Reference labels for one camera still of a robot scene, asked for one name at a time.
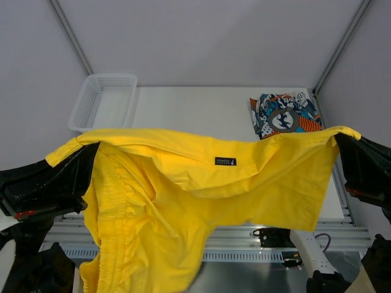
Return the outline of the white plastic basket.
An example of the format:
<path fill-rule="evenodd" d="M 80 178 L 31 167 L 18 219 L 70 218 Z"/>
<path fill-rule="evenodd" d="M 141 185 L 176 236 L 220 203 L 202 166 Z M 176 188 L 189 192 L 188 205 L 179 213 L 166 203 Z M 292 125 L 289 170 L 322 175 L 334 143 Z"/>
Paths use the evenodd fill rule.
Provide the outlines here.
<path fill-rule="evenodd" d="M 133 74 L 104 73 L 86 77 L 68 119 L 72 131 L 130 128 L 138 97 Z"/>

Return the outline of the aluminium mounting rail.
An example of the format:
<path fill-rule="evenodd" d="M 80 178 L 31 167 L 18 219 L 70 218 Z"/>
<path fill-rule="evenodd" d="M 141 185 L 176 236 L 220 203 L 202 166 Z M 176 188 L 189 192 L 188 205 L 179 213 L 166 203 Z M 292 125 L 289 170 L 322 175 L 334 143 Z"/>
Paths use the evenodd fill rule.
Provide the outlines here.
<path fill-rule="evenodd" d="M 216 228 L 206 242 L 207 250 L 257 250 L 261 247 L 258 237 L 252 235 L 253 230 L 263 228 L 262 225 L 245 224 L 241 226 L 222 226 Z M 322 248 L 331 239 L 329 251 L 364 251 L 372 243 L 366 228 L 353 226 L 351 222 L 320 222 L 314 232 Z M 53 243 L 64 247 L 97 248 L 93 237 L 84 225 L 84 218 L 66 215 L 56 220 L 46 235 L 41 249 Z"/>

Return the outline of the yellow shorts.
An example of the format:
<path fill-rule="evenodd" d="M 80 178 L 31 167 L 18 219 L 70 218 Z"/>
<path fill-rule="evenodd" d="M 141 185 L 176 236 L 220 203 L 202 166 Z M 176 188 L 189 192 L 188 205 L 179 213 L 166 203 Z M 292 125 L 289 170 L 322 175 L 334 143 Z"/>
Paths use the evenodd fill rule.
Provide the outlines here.
<path fill-rule="evenodd" d="M 100 252 L 85 292 L 182 292 L 216 227 L 246 222 L 313 231 L 346 126 L 256 142 L 165 129 L 95 130 L 47 155 L 57 166 L 99 145 L 84 222 Z"/>

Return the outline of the colourful patterned shorts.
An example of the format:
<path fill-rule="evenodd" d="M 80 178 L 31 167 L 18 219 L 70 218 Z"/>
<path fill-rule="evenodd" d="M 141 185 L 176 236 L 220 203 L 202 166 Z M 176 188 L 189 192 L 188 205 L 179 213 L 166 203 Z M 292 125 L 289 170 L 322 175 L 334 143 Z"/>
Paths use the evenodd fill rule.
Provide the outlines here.
<path fill-rule="evenodd" d="M 263 93 L 258 99 L 251 98 L 249 103 L 253 128 L 260 139 L 323 128 L 320 114 L 304 92 Z"/>

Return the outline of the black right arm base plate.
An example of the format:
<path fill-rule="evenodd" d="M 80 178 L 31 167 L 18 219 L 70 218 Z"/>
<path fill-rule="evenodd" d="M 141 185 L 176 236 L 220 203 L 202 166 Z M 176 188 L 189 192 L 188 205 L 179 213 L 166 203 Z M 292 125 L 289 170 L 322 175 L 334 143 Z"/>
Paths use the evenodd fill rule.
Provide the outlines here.
<path fill-rule="evenodd" d="M 259 228 L 253 230 L 252 235 L 259 238 L 264 248 L 295 248 L 290 231 L 285 228 Z"/>

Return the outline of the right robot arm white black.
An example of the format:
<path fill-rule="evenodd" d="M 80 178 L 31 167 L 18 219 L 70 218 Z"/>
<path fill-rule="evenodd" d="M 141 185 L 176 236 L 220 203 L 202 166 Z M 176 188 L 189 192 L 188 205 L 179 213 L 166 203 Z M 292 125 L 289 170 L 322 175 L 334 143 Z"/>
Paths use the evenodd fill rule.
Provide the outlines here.
<path fill-rule="evenodd" d="M 378 206 L 390 218 L 390 148 L 364 137 L 337 134 L 345 189 L 361 202 Z M 313 233 L 294 225 L 283 227 L 279 239 L 295 246 L 309 275 L 307 292 L 390 292 L 390 241 L 376 234 L 361 260 L 359 274 L 346 281 L 329 262 Z"/>

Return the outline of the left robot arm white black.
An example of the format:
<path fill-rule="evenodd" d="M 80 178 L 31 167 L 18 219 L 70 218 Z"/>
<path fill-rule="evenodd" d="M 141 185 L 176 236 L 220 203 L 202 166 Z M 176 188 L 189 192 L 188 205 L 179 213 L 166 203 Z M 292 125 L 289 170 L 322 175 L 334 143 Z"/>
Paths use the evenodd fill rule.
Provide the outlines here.
<path fill-rule="evenodd" d="M 58 216 L 87 208 L 99 143 L 82 146 L 55 166 L 46 160 L 1 171 L 1 212 L 16 221 L 1 229 L 1 249 L 15 247 L 1 292 L 71 292 L 75 263 L 60 244 L 40 247 Z"/>

